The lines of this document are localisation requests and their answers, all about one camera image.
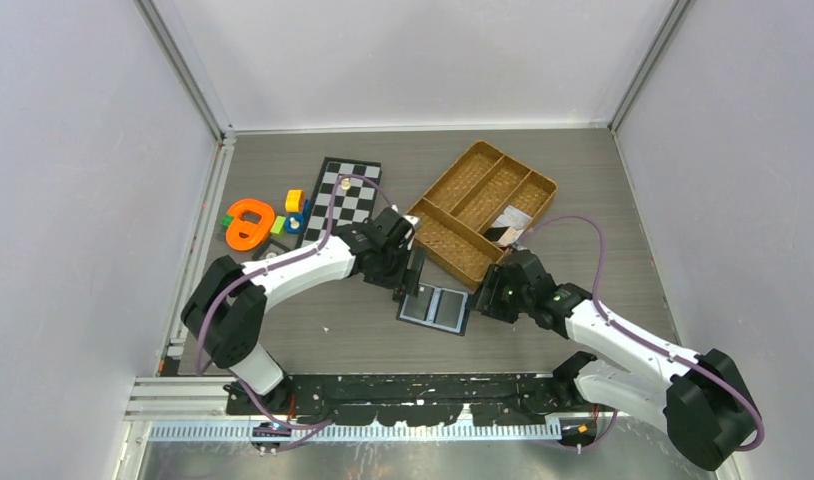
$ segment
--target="black and white checkered board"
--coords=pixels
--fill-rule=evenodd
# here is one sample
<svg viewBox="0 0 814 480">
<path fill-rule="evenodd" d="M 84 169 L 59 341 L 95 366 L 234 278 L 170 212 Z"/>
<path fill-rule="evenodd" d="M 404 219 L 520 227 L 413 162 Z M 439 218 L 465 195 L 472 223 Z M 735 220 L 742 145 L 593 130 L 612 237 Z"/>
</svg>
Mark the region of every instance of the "black and white checkered board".
<svg viewBox="0 0 814 480">
<path fill-rule="evenodd" d="M 346 160 L 342 158 L 325 158 L 319 179 L 316 180 L 314 195 L 310 197 L 313 202 L 310 218 L 307 221 L 304 233 L 298 236 L 296 248 L 315 243 L 325 232 L 325 218 L 327 206 L 333 185 L 340 173 L 353 173 L 362 175 L 373 182 L 380 184 L 380 163 L 361 162 L 359 160 Z M 362 222 L 372 214 L 375 208 L 377 191 L 357 178 L 351 179 L 351 188 L 343 190 L 336 187 L 336 199 L 333 204 L 333 217 L 336 223 L 333 228 L 353 222 Z"/>
</svg>

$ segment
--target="brown divided tray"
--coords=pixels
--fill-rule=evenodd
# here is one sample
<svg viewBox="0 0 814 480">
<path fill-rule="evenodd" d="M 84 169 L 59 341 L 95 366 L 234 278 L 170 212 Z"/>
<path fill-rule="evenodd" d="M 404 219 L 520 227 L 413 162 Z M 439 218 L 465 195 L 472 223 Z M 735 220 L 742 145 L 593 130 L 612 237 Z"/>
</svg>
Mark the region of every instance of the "brown divided tray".
<svg viewBox="0 0 814 480">
<path fill-rule="evenodd" d="M 408 212 L 419 217 L 416 240 L 431 260 L 471 289 L 505 251 L 482 233 L 513 205 L 531 216 L 546 211 L 557 184 L 486 142 L 472 145 Z"/>
</svg>

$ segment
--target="white wall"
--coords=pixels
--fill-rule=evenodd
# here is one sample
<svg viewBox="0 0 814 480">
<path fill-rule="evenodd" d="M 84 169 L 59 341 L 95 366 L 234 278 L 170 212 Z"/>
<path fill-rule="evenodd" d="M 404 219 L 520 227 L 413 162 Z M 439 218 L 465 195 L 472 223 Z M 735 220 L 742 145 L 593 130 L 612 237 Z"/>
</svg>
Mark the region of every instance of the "white wall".
<svg viewBox="0 0 814 480">
<path fill-rule="evenodd" d="M 814 0 L 696 2 L 619 140 L 681 338 L 764 415 L 743 478 L 814 478 Z"/>
<path fill-rule="evenodd" d="M 133 2 L 0 2 L 0 479 L 111 474 L 214 151 Z"/>
<path fill-rule="evenodd" d="M 606 123 L 672 0 L 174 3 L 234 127 L 271 130 Z"/>
</svg>

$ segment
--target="grey floor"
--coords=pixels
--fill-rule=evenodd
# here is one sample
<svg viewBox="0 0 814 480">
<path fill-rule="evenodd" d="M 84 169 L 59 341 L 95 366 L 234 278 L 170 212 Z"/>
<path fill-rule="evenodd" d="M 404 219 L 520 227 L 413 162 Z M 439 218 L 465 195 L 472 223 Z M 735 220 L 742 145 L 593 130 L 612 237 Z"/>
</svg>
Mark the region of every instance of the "grey floor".
<svg viewBox="0 0 814 480">
<path fill-rule="evenodd" d="M 580 213 L 601 224 L 607 236 L 602 300 L 623 317 L 674 340 L 628 180 L 607 130 L 243 135 L 236 142 L 220 212 L 246 197 L 282 211 L 287 190 L 312 191 L 325 156 L 381 162 L 383 188 L 407 209 L 477 140 L 557 182 L 546 218 Z M 294 245 L 291 238 L 282 239 Z M 589 225 L 560 222 L 528 244 L 556 281 L 591 286 L 598 239 Z M 251 259 L 250 252 L 235 252 L 214 238 L 208 262 L 227 254 L 237 261 Z M 432 264 L 422 280 L 460 287 Z M 294 373 L 549 372 L 580 349 L 525 316 L 508 325 L 475 314 L 465 337 L 458 337 L 399 322 L 395 310 L 389 292 L 360 278 L 333 282 L 274 308 L 260 340 Z M 194 373 L 194 354 L 190 338 L 180 373 Z"/>
</svg>

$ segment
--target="orange plastic letter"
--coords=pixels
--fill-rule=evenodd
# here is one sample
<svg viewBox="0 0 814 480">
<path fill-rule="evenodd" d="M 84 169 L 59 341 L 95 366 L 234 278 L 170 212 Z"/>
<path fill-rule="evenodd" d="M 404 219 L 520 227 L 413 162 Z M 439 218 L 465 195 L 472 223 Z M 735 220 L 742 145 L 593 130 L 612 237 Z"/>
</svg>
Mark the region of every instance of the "orange plastic letter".
<svg viewBox="0 0 814 480">
<path fill-rule="evenodd" d="M 268 204 L 253 198 L 243 198 L 231 205 L 227 213 L 233 216 L 233 222 L 227 227 L 225 235 L 230 248 L 244 252 L 255 248 L 269 237 L 275 214 L 274 209 Z M 242 215 L 246 213 L 259 215 L 260 221 L 252 223 L 243 220 Z"/>
</svg>

